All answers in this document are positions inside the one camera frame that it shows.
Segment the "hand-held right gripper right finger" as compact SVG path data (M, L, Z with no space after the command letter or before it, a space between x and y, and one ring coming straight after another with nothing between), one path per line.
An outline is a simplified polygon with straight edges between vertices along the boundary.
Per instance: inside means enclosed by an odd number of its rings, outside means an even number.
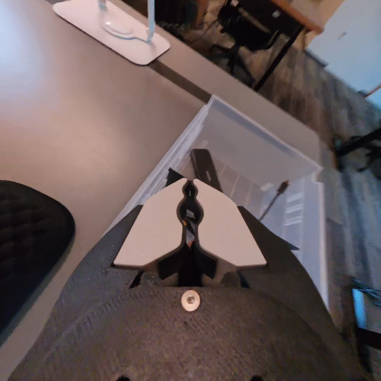
M202 211L197 225L200 248L236 268L266 266L267 261L235 202L199 179L194 179L193 185Z

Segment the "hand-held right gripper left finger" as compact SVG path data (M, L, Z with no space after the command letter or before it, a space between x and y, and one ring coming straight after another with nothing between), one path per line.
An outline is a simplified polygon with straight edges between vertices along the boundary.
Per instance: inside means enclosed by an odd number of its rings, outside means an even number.
M179 206L187 183L186 178L181 178L144 203L113 262L115 266L143 268L183 245Z

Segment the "black usb hub with switches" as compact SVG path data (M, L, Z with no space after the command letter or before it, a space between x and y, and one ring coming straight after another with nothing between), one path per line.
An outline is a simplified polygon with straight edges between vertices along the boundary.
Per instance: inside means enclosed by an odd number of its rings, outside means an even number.
M175 183L176 181L180 180L184 178L183 175L179 174L178 172L176 172L174 169L172 168L169 168L168 170L168 174L167 174L167 177L166 177L166 184L165 184L165 187L168 187L169 185ZM284 243L286 243L288 245L288 248L292 251L299 251L300 249L293 245L292 243L282 239L282 241Z

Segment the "slim black usb hub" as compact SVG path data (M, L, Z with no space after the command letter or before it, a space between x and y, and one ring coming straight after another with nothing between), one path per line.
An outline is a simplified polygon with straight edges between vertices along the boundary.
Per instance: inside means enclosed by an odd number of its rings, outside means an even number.
M196 178L222 193L222 187L209 150L192 149L190 157Z

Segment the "clear plastic bin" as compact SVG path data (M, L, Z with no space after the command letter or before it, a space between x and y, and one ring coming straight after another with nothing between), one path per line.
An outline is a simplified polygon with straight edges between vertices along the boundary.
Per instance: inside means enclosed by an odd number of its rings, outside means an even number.
M190 179L192 149L210 152L224 194L257 218L269 207L280 184L290 182L262 223L297 247L294 255L329 308L324 186L317 181L322 167L215 95L162 157L108 231L164 188L170 168Z

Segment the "black quilted wrist rest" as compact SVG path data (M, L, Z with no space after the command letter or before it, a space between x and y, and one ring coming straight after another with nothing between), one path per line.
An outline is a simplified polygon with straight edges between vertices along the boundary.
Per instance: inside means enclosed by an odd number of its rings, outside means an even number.
M71 247L75 221L60 202L0 181L0 342L13 333Z

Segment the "black office chair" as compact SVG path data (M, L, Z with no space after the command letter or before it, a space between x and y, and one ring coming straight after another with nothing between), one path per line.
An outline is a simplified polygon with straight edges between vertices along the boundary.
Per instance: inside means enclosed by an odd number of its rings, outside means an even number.
M218 12L217 21L221 25L221 34L228 34L234 40L232 47L227 48L213 44L210 52L215 58L227 59L227 66L231 75L236 67L243 69L247 76L247 85L253 86L256 82L249 68L239 55L241 47L247 48L251 53L269 50L273 47L279 36L289 38L286 51L303 30L300 22L271 1L225 1Z

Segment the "white poster stand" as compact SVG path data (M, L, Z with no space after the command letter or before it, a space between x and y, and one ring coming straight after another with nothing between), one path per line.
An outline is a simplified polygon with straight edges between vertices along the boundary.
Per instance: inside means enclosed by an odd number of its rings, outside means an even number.
M52 9L133 64L146 66L170 49L170 42L155 31L154 0L147 2L147 26L110 1L63 1Z

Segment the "wooden desk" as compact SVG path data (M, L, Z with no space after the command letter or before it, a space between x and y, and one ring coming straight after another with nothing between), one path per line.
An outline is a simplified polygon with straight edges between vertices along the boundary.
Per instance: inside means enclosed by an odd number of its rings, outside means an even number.
M269 64L260 80L255 84L253 89L256 92L263 87L301 33L305 35L312 32L316 35L321 35L325 30L317 1L271 0L268 2L276 7L277 11L281 14L287 15L289 19L293 20L296 27L290 35L286 34L286 32L281 32L281 34L288 36L288 41Z

